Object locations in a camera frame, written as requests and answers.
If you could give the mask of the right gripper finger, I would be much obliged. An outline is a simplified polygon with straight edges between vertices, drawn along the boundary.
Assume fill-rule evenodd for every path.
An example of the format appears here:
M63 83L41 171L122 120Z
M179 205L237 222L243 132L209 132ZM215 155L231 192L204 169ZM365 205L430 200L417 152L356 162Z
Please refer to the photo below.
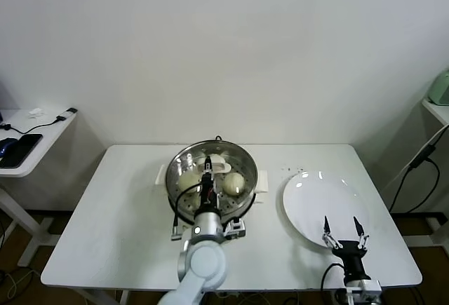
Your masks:
M322 239L326 244L327 248L330 249L342 249L342 244L333 238L332 233L330 231L330 225L328 222L328 218L324 217L324 225L323 225L323 236Z
M356 228L357 236L358 236L358 249L367 250L366 242L369 238L369 235L365 233L362 224L357 220L355 216L353 216L354 225Z

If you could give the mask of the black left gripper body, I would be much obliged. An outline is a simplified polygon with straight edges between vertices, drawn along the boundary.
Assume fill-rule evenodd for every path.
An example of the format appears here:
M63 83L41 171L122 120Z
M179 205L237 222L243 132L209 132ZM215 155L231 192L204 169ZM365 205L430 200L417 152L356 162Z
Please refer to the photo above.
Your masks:
M219 212L218 197L213 182L201 183L199 196L200 205L198 212Z

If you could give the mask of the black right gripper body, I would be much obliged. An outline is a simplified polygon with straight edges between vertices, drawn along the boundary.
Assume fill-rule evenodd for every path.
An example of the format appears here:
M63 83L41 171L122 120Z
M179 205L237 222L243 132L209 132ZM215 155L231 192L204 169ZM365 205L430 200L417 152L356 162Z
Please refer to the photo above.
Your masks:
M341 247L333 248L333 254L342 260L344 280L370 280L362 262L367 250L359 248L353 240L342 240L340 244Z

